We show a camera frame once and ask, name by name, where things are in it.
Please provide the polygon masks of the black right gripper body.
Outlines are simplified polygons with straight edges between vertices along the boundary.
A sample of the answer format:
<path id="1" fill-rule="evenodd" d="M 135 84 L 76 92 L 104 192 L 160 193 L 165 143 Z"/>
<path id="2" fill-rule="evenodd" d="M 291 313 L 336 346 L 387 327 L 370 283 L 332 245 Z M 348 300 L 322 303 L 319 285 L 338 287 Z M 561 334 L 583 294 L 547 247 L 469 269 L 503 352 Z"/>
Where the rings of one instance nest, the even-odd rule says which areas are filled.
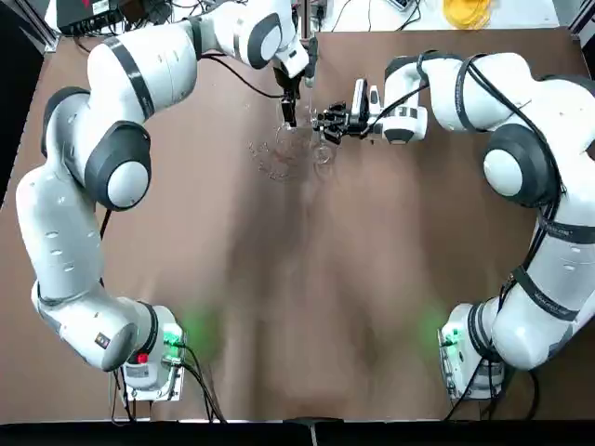
<path id="1" fill-rule="evenodd" d="M 342 126 L 342 136 L 351 138 L 365 138 L 367 136 L 368 119 L 370 112 L 367 106 L 363 106 L 358 111 L 346 109 L 344 111 L 344 123 Z"/>

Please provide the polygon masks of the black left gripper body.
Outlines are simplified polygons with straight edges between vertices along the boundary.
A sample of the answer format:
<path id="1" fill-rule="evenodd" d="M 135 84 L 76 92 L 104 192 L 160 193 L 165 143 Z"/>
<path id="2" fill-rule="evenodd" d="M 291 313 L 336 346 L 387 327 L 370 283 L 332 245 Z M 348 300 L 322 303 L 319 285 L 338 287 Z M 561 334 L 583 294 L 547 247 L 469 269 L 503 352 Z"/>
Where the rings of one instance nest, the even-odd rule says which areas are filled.
<path id="1" fill-rule="evenodd" d="M 299 96 L 299 86 L 301 83 L 301 72 L 294 77 L 290 77 L 284 67 L 274 67 L 273 73 L 275 81 L 283 90 L 284 96 Z"/>

